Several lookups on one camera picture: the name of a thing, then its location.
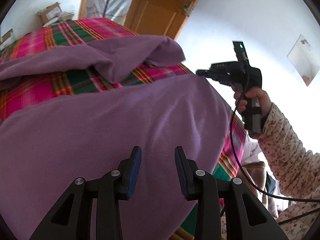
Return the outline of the right floral sleeve forearm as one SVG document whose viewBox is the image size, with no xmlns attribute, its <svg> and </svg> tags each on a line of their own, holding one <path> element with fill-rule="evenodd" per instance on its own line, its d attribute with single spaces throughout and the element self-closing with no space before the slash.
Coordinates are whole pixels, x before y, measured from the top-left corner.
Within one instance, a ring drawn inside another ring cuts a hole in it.
<svg viewBox="0 0 320 240">
<path fill-rule="evenodd" d="M 307 151 L 291 124 L 273 103 L 261 134 L 250 132 L 279 181 L 283 195 L 319 199 L 319 154 Z"/>
</svg>

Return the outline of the person's right hand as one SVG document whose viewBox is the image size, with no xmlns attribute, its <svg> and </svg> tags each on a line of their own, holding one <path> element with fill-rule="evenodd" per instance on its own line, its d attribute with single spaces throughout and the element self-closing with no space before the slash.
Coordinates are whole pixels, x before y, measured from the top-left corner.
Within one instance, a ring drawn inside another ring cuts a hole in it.
<svg viewBox="0 0 320 240">
<path fill-rule="evenodd" d="M 232 85 L 232 90 L 234 92 L 235 104 L 237 105 L 237 111 L 242 113 L 246 110 L 248 105 L 247 100 L 241 97 L 241 93 L 236 89 L 235 85 Z M 261 117 L 264 118 L 267 116 L 272 108 L 272 102 L 268 94 L 259 87 L 252 87 L 249 91 L 245 93 L 245 97 L 252 99 L 258 98 L 260 108 L 261 108 Z"/>
</svg>

